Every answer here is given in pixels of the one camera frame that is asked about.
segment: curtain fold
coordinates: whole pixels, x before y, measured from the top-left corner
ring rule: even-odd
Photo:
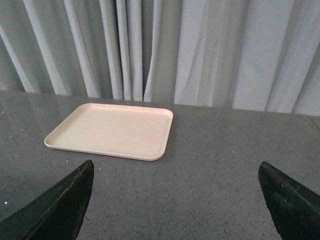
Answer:
[[[1,0],[0,89],[320,116],[318,0]]]

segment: curtain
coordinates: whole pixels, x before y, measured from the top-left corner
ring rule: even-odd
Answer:
[[[319,0],[1,0],[0,89],[320,116]]]

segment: table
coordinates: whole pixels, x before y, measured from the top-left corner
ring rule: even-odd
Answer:
[[[47,148],[45,137],[85,103],[171,110],[164,156],[147,162]],[[0,221],[91,159],[78,240],[281,239],[259,165],[320,194],[319,128],[320,117],[305,115],[0,91]]]

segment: speckled countertop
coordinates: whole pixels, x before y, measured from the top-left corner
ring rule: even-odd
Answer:
[[[147,162],[47,148],[85,103],[166,108],[166,152]],[[258,181],[267,161],[320,194],[320,118],[0,91],[0,221],[87,159],[92,196],[78,240],[277,240]]]

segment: tray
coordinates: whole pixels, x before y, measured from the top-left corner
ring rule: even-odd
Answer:
[[[165,153],[173,116],[161,108],[87,103],[44,143],[52,149],[154,161]]]

